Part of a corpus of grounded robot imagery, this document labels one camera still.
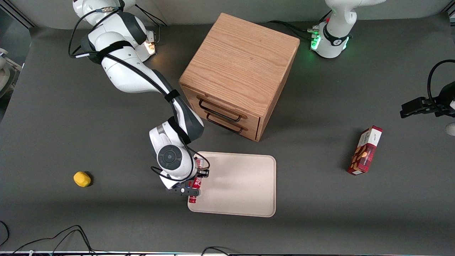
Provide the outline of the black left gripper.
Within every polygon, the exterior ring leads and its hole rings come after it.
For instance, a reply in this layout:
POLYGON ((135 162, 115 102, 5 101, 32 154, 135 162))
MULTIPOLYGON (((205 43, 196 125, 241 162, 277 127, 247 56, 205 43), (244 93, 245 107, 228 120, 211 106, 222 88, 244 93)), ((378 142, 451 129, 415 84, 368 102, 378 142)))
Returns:
POLYGON ((437 118, 443 115, 454 118, 455 110, 454 106, 451 106, 452 103, 454 105, 454 99, 455 82, 451 82, 442 88, 437 97, 433 97, 437 109, 433 107, 433 104, 428 98, 418 97, 401 105, 402 110, 400 111, 400 117, 404 119, 417 114, 429 114, 434 112, 434 115, 437 118))

